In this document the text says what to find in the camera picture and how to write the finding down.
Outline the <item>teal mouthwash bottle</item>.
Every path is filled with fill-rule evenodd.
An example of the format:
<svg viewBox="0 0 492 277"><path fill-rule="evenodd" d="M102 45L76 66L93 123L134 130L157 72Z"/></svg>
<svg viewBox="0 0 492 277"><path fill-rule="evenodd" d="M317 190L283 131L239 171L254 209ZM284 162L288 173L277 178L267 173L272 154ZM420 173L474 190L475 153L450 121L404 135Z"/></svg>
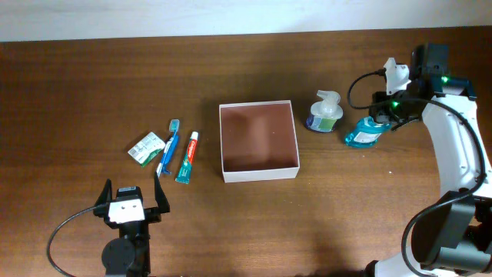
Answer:
<svg viewBox="0 0 492 277"><path fill-rule="evenodd" d="M376 123L370 116L357 122L355 129L349 132L345 138L345 145L353 148L371 148L379 137L391 129L389 123Z"/></svg>

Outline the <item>Colgate toothpaste tube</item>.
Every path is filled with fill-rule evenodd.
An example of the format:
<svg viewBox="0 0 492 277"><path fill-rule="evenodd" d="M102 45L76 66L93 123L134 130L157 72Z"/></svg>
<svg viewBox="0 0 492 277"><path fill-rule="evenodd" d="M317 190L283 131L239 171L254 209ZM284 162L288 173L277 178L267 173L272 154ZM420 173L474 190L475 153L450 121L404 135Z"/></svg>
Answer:
<svg viewBox="0 0 492 277"><path fill-rule="evenodd" d="M177 177L175 178L176 182L180 182L183 184L188 184L191 178L192 164L194 160L195 150L197 148L199 139L199 133L193 131L191 133L191 137L188 142L188 147L186 149L186 153L184 159L181 163L180 170L178 172Z"/></svg>

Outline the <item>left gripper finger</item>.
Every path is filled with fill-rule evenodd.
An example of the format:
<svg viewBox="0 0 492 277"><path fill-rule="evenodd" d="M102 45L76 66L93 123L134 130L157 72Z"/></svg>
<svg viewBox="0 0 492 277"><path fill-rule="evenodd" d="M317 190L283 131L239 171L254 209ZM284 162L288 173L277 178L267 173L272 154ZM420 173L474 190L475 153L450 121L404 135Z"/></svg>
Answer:
<svg viewBox="0 0 492 277"><path fill-rule="evenodd" d="M112 185L111 180L107 179L101 191L101 194L95 202L95 206L104 205L112 200Z"/></svg>
<svg viewBox="0 0 492 277"><path fill-rule="evenodd" d="M155 201L158 205L158 210L160 213L170 212L170 204L167 197L161 187L158 174L154 173L154 184L155 184Z"/></svg>

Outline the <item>green white floss packet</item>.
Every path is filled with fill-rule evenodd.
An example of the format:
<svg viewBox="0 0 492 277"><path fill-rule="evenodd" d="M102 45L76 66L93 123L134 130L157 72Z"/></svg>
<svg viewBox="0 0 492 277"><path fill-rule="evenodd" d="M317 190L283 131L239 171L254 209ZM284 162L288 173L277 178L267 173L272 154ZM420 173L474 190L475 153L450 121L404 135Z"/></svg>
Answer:
<svg viewBox="0 0 492 277"><path fill-rule="evenodd" d="M128 154L141 167L145 167L164 148L165 142L155 133L149 132L128 150Z"/></svg>

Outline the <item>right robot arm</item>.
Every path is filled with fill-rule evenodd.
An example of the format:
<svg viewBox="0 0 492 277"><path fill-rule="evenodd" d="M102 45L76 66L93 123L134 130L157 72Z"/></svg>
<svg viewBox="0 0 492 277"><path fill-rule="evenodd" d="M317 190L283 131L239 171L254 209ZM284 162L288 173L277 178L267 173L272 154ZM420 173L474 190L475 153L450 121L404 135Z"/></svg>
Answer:
<svg viewBox="0 0 492 277"><path fill-rule="evenodd" d="M472 82L448 69L446 45L424 44L411 64L389 58L386 89L372 96L370 117L393 129L422 121L440 179L436 203L407 224L401 251L369 263L365 276L470 276L491 272L491 164L477 123Z"/></svg>

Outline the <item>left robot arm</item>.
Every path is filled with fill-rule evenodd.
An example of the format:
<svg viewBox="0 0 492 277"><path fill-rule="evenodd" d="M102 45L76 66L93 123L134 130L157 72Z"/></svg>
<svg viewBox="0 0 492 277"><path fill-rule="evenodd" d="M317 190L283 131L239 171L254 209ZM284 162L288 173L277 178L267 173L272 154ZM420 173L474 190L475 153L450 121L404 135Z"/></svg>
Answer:
<svg viewBox="0 0 492 277"><path fill-rule="evenodd" d="M106 276L151 273L149 225L159 223L161 216L170 212L158 174L154 174L154 191L157 205L145 208L139 187L118 189L113 197L111 180L106 181L93 211L109 228L118 230L118 237L108 242L101 254Z"/></svg>

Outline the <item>clear hand soap pump bottle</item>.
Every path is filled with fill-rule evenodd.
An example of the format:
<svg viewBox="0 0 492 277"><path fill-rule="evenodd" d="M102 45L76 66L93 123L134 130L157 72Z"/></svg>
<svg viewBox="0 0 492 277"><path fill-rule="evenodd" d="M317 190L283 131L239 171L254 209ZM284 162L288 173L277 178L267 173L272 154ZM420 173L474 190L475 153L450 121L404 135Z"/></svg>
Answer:
<svg viewBox="0 0 492 277"><path fill-rule="evenodd" d="M335 123L342 118L343 109L339 106L341 96L335 91L317 91L321 98L315 102L310 109L305 126L314 132L332 132Z"/></svg>

